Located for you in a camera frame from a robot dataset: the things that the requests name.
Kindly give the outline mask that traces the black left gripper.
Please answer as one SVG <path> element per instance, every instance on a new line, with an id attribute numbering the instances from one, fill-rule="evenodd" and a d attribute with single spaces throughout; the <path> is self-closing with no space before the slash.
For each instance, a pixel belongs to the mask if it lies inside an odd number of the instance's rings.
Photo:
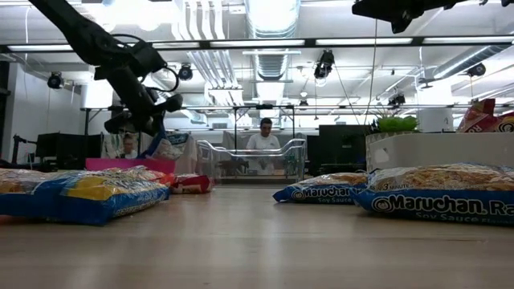
<path id="1" fill-rule="evenodd" d="M 104 123 L 109 133 L 126 130 L 155 136 L 164 130 L 165 113 L 182 108 L 183 97 L 180 94 L 156 104 L 152 88 L 143 85 L 128 66 L 95 67 L 94 79 L 106 79 L 124 105 L 124 108 L 118 107 L 118 113 Z"/>

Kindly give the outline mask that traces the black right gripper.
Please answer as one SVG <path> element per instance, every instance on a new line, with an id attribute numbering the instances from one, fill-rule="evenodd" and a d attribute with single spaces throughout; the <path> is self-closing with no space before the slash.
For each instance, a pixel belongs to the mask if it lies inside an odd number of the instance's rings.
<path id="1" fill-rule="evenodd" d="M 394 34 L 402 33 L 427 10 L 451 9 L 465 0 L 358 0 L 352 5 L 355 15 L 379 18 L 391 24 Z"/>

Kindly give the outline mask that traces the blue Maruchan ramen pack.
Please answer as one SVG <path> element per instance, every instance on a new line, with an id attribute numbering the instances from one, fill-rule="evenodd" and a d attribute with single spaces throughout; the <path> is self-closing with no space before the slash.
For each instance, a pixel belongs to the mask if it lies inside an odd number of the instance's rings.
<path id="1" fill-rule="evenodd" d="M 277 202 L 352 205 L 352 194 L 363 190 L 366 173 L 330 173 L 286 186 L 272 195 Z"/>
<path id="2" fill-rule="evenodd" d="M 189 133 L 161 130 L 139 158 L 175 161 L 185 152 L 189 138 Z"/>
<path id="3" fill-rule="evenodd" d="M 0 215 L 102 226 L 169 198 L 169 187 L 124 173 L 0 169 Z"/>
<path id="4" fill-rule="evenodd" d="M 379 169 L 352 198 L 365 210 L 399 218 L 514 226 L 514 167 L 457 163 Z"/>

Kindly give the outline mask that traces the person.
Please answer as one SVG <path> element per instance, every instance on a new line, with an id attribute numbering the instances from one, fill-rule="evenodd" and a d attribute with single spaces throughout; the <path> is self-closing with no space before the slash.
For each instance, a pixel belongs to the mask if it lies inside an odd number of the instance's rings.
<path id="1" fill-rule="evenodd" d="M 247 142 L 247 149 L 254 150 L 254 154 L 262 154 L 262 150 L 280 149 L 278 138 L 271 134 L 272 120 L 263 118 L 260 121 L 260 132 L 252 135 Z M 249 168 L 254 169 L 258 175 L 272 175 L 275 172 L 274 162 L 268 157 L 251 157 L 248 159 Z"/>
<path id="2" fill-rule="evenodd" d="M 136 139 L 132 134 L 126 133 L 123 138 L 123 148 L 120 153 L 120 158 L 135 159 L 137 156 Z"/>

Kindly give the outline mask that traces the red plastic bin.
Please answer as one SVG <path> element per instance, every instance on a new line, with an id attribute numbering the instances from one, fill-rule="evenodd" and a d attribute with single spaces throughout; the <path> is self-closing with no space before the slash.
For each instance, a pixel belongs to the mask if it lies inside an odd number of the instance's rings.
<path id="1" fill-rule="evenodd" d="M 176 167 L 175 161 L 158 159 L 87 158 L 85 161 L 86 170 L 129 169 L 139 165 L 162 173 L 174 173 Z"/>

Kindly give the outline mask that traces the black monitor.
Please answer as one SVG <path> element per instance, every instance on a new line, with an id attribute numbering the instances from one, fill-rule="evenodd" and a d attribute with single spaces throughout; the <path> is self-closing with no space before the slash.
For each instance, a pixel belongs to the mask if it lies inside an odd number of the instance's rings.
<path id="1" fill-rule="evenodd" d="M 100 158 L 102 135 L 48 133 L 38 135 L 35 155 L 55 160 L 59 169 L 84 169 L 88 158 Z"/>

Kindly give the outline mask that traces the black overhead rig bar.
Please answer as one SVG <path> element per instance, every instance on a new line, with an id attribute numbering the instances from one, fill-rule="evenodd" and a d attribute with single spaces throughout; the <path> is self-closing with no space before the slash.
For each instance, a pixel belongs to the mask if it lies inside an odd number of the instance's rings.
<path id="1" fill-rule="evenodd" d="M 329 47 L 423 47 L 423 46 L 511 46 L 514 35 L 415 36 L 376 38 L 324 39 L 224 39 L 194 41 L 158 41 L 159 51 L 242 50 L 242 49 L 308 49 Z"/>

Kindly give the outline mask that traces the clear plastic bin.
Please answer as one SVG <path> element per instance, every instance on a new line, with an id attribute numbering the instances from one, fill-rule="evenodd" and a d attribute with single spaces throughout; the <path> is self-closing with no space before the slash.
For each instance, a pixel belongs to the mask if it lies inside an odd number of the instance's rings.
<path id="1" fill-rule="evenodd" d="M 306 140 L 291 139 L 278 149 L 226 149 L 199 140 L 199 173 L 217 184 L 294 183 L 304 179 Z"/>

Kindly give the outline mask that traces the succulent plant in patterned pot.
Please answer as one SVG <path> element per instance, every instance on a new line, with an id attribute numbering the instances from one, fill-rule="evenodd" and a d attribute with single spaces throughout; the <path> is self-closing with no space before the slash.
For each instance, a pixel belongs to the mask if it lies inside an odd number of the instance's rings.
<path id="1" fill-rule="evenodd" d="M 418 120 L 413 116 L 400 117 L 395 115 L 376 115 L 377 119 L 372 122 L 369 133 L 381 132 L 410 132 L 415 131 Z"/>

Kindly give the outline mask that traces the black cabinet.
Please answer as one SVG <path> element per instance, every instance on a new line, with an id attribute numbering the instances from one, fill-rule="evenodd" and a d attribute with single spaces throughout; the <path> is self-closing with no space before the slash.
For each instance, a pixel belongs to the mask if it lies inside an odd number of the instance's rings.
<path id="1" fill-rule="evenodd" d="M 368 125 L 321 125 L 320 174 L 366 171 L 365 137 Z"/>

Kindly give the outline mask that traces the white plastic bin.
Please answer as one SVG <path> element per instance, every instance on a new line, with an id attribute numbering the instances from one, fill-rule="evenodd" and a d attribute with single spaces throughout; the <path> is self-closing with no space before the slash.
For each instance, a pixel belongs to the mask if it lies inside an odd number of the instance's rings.
<path id="1" fill-rule="evenodd" d="M 514 166 L 514 132 L 378 133 L 366 137 L 366 170 L 477 163 Z"/>

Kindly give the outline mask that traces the silver ventilation duct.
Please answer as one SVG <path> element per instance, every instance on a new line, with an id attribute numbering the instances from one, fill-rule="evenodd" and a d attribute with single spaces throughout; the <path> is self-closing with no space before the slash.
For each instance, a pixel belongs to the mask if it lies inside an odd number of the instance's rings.
<path id="1" fill-rule="evenodd" d="M 445 79 L 458 74 L 482 63 L 485 59 L 507 50 L 511 46 L 512 44 L 470 48 L 462 54 L 457 55 L 444 64 L 436 67 L 432 73 L 433 78 Z"/>
<path id="2" fill-rule="evenodd" d="M 244 0 L 247 12 L 247 34 L 250 39 L 292 39 L 300 14 L 300 0 Z M 262 103 L 279 104 L 284 96 L 283 82 L 289 55 L 285 49 L 278 55 L 258 53 L 253 56 L 256 95 Z"/>

